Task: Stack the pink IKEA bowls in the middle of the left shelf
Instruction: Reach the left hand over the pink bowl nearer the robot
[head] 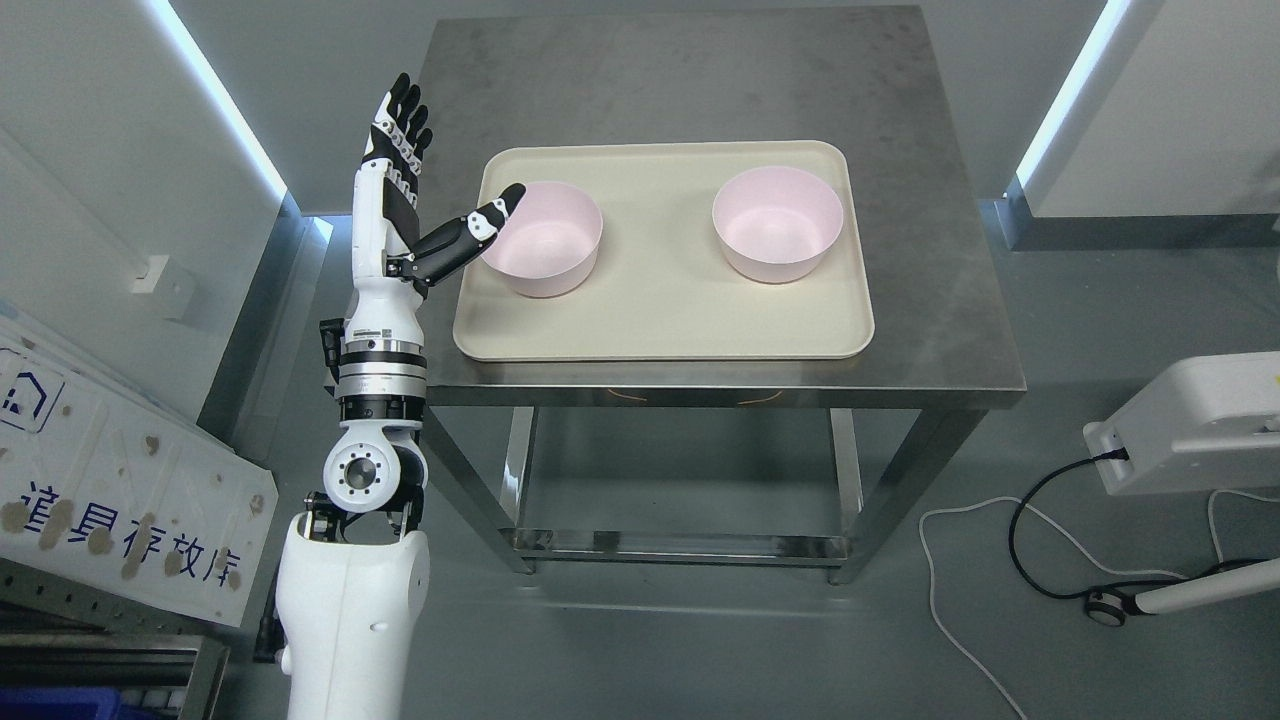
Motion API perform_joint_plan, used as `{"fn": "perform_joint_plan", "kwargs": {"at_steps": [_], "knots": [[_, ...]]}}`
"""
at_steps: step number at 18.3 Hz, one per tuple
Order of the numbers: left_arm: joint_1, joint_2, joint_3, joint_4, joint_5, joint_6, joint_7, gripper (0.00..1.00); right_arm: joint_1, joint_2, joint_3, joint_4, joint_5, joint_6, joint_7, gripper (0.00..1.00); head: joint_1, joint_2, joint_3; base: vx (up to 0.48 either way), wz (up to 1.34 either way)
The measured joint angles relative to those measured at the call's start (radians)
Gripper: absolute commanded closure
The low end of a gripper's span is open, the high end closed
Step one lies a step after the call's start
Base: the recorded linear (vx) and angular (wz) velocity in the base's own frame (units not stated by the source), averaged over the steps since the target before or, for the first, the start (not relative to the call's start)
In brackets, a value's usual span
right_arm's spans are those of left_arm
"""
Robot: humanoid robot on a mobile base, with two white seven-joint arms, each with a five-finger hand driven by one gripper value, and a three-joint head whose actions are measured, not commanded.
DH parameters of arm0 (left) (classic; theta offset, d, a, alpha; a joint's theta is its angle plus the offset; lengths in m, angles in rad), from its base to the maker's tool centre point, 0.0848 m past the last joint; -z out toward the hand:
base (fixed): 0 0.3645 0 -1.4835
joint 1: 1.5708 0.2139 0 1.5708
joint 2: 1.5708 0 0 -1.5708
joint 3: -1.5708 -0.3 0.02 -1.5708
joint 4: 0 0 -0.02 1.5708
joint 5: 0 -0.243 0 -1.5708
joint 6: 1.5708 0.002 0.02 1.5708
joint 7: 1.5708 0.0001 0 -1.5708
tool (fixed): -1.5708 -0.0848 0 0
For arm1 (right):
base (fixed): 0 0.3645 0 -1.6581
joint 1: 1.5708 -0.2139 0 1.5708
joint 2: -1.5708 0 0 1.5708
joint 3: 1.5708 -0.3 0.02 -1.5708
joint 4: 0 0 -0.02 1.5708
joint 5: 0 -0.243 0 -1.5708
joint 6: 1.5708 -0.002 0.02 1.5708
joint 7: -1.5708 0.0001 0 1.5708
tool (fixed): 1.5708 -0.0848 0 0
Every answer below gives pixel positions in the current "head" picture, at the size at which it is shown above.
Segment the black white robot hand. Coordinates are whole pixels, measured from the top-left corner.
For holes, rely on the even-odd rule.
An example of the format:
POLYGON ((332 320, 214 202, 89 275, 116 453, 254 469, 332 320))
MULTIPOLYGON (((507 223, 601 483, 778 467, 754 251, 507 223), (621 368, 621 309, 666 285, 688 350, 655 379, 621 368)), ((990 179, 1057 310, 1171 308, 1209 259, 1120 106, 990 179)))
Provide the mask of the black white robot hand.
POLYGON ((428 115, 421 88, 406 73, 375 110, 355 177, 356 281, 388 281, 426 295, 495 242, 527 191, 525 184, 509 184, 490 202, 421 233, 419 181, 433 141, 428 115))

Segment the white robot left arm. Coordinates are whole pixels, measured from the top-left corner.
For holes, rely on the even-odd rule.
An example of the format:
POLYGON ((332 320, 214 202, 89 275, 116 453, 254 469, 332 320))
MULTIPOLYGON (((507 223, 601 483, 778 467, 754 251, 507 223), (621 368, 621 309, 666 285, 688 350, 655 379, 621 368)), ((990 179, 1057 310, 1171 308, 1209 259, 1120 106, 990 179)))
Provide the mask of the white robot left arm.
POLYGON ((276 577, 291 719, 398 719, 429 587, 422 300, 371 275, 355 292, 325 338, 340 438, 323 491, 287 527, 276 577))

